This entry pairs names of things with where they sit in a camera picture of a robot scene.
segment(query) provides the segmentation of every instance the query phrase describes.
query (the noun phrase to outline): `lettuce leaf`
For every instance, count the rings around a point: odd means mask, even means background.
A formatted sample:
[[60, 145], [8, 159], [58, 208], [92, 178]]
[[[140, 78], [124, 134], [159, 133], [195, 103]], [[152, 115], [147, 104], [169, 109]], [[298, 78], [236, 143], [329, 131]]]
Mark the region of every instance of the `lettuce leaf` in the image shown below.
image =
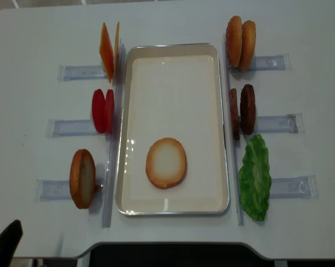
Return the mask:
[[239, 171], [240, 200], [243, 210], [254, 220], [265, 220], [271, 177], [268, 149], [261, 135], [247, 142], [243, 166]]

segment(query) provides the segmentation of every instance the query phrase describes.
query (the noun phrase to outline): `tray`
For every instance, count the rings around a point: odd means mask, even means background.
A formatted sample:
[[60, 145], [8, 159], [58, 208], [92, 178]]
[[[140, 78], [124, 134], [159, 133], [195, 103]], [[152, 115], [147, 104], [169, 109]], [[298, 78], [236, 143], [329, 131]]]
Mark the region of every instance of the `tray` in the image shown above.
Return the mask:
[[[218, 52], [211, 44], [133, 48], [116, 172], [116, 205], [125, 215], [218, 214], [229, 204]], [[146, 156], [159, 139], [184, 147], [187, 173], [154, 187]]]

